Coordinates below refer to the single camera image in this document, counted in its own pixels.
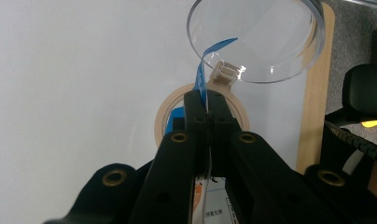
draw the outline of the beige tape roll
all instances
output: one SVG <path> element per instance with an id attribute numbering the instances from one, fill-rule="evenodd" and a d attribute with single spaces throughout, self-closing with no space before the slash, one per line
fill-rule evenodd
<path id="1" fill-rule="evenodd" d="M 172 92 L 162 102 L 159 111 L 157 113 L 156 121 L 154 124 L 154 137 L 156 139 L 157 147 L 160 146 L 162 137 L 165 133 L 166 124 L 172 110 L 179 102 L 183 101 L 184 94 L 188 91 L 192 91 L 194 84 L 188 84 L 176 91 Z M 230 87 L 226 85 L 215 85 L 213 82 L 207 83 L 208 90 L 218 91 L 224 95 L 232 115 L 237 119 L 241 129 L 243 131 L 250 131 L 249 118 L 244 110 L 244 106 L 241 102 L 230 92 Z"/>

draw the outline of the blue tape strip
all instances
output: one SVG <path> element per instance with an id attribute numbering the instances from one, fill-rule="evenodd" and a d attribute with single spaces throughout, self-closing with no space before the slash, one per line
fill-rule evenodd
<path id="1" fill-rule="evenodd" d="M 206 108 L 207 95 L 206 95 L 205 74 L 204 74 L 204 68 L 203 68 L 203 58 L 210 53 L 213 53 L 215 51 L 218 51 L 218 50 L 228 46 L 230 43 L 234 42 L 237 39 L 238 38 L 231 38 L 231 39 L 220 41 L 220 42 L 216 43 L 215 45 L 213 45 L 212 47 L 210 47 L 209 49 L 207 49 L 202 55 L 201 62 L 198 65 L 197 76 L 195 78 L 195 84 L 194 84 L 193 90 L 199 90 L 200 91 L 202 105 L 205 108 Z"/>
<path id="2" fill-rule="evenodd" d="M 231 38 L 227 40 L 220 41 L 207 49 L 202 57 L 201 62 L 198 65 L 197 69 L 197 76 L 195 78 L 195 84 L 193 90 L 199 90 L 201 95 L 201 102 L 204 108 L 206 108 L 206 100 L 207 100 L 207 92 L 206 92 L 206 82 L 205 82 L 205 74 L 204 74 L 204 67 L 203 67 L 203 58 L 215 51 L 218 51 L 226 46 L 228 46 L 230 43 L 234 42 L 238 38 Z M 183 107 L 178 107 L 172 110 L 171 115 L 168 118 L 168 122 L 165 129 L 165 134 L 171 132 L 173 130 L 173 121 L 175 118 L 184 118 L 185 117 L 185 111 Z"/>

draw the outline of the transparent plastic cup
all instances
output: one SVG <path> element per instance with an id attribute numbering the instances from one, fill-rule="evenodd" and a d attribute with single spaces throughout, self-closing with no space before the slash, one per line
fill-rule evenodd
<path id="1" fill-rule="evenodd" d="M 204 58 L 239 68 L 238 80 L 279 82 L 311 66 L 324 45 L 323 10 L 317 0 L 198 0 L 188 14 L 189 42 L 203 52 L 225 39 L 238 40 Z"/>

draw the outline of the screw hole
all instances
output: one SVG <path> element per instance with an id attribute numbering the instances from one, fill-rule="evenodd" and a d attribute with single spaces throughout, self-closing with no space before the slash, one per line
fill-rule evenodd
<path id="1" fill-rule="evenodd" d="M 188 136 L 184 133 L 175 133 L 171 136 L 172 141 L 177 143 L 186 142 L 188 140 Z"/>
<path id="2" fill-rule="evenodd" d="M 329 170 L 319 170 L 317 172 L 317 176 L 323 182 L 334 187 L 342 187 L 345 185 L 345 180 L 343 179 L 343 177 Z"/>
<path id="3" fill-rule="evenodd" d="M 127 178 L 127 173 L 120 169 L 115 169 L 107 172 L 102 179 L 105 186 L 115 187 L 124 183 Z"/>
<path id="4" fill-rule="evenodd" d="M 243 133 L 239 135 L 239 139 L 245 143 L 254 143 L 256 142 L 256 137 L 249 133 Z"/>

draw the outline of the yellow light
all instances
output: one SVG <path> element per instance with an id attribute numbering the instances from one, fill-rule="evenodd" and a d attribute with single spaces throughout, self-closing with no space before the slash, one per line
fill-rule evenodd
<path id="1" fill-rule="evenodd" d="M 374 126 L 377 126 L 377 120 L 365 121 L 365 122 L 362 122 L 362 125 L 363 125 L 365 128 L 372 128 L 372 127 L 374 127 Z"/>

